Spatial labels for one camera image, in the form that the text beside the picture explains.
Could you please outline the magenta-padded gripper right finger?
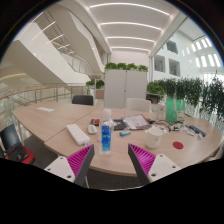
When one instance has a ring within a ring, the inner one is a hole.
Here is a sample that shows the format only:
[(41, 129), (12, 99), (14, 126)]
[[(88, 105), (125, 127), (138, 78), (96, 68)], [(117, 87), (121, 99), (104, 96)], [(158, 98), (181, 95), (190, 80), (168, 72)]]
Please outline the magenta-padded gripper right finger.
[(180, 170), (166, 155), (155, 155), (133, 144), (128, 145), (128, 154), (141, 185), (147, 185)]

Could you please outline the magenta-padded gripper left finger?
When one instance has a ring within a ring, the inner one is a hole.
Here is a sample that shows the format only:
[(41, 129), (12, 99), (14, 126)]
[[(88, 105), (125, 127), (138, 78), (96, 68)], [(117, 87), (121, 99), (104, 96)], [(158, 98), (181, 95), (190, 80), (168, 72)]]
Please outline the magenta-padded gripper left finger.
[(89, 186), (87, 172), (94, 154), (94, 145), (86, 145), (68, 157), (59, 156), (45, 168), (45, 171), (75, 183), (78, 186)]

